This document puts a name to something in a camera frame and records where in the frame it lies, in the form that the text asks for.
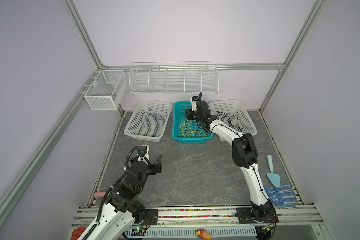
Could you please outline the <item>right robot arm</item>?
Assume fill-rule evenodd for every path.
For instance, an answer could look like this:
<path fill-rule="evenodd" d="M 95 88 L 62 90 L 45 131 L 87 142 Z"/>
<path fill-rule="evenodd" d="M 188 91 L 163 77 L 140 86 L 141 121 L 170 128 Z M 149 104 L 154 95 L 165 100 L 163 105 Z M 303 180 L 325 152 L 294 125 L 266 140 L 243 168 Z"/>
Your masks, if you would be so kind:
<path fill-rule="evenodd" d="M 202 100 L 202 93 L 191 97 L 190 103 L 191 108 L 185 110 L 186 119 L 196 121 L 206 133 L 218 135 L 232 147 L 233 162 L 241 169 L 249 188 L 252 210 L 246 216 L 256 223 L 269 220 L 275 226 L 277 213 L 262 183 L 253 136 L 234 130 L 212 115 L 208 104 Z"/>

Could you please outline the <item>red gloved hand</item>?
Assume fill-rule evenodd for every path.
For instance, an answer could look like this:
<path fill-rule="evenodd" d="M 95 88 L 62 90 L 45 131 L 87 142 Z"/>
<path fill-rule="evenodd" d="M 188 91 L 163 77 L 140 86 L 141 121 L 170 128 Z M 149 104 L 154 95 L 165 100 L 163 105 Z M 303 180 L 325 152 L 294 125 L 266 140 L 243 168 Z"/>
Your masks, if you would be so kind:
<path fill-rule="evenodd" d="M 72 232 L 70 240 L 78 240 L 79 237 L 84 233 L 85 230 L 86 230 L 86 227 L 78 227 L 78 228 L 76 228 Z"/>

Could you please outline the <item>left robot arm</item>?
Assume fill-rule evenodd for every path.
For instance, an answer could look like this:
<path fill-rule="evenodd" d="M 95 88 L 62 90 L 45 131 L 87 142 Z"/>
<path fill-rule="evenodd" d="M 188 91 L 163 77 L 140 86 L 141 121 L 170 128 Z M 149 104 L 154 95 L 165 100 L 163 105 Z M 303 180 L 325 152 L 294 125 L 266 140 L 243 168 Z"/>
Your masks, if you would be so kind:
<path fill-rule="evenodd" d="M 146 217 L 138 201 L 148 177 L 162 172 L 162 156 L 151 163 L 147 145 L 133 147 L 126 157 L 125 171 L 105 192 L 97 215 L 79 240 L 118 240 Z"/>

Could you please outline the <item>black cable pulled free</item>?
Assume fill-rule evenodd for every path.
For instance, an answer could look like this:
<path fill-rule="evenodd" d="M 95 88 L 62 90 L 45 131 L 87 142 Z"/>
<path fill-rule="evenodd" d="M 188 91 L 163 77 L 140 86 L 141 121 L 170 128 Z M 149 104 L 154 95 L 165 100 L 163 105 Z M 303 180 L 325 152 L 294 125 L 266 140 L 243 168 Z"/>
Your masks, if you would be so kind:
<path fill-rule="evenodd" d="M 238 125 L 235 125 L 234 122 L 233 122 L 233 119 L 236 118 L 236 120 L 238 121 L 239 118 L 237 115 L 232 115 L 230 116 L 229 114 L 227 113 L 224 113 L 224 112 L 217 112 L 218 114 L 218 118 L 225 124 L 227 124 L 229 127 L 237 130 L 237 131 L 240 131 L 240 132 L 245 132 L 246 130 Z"/>

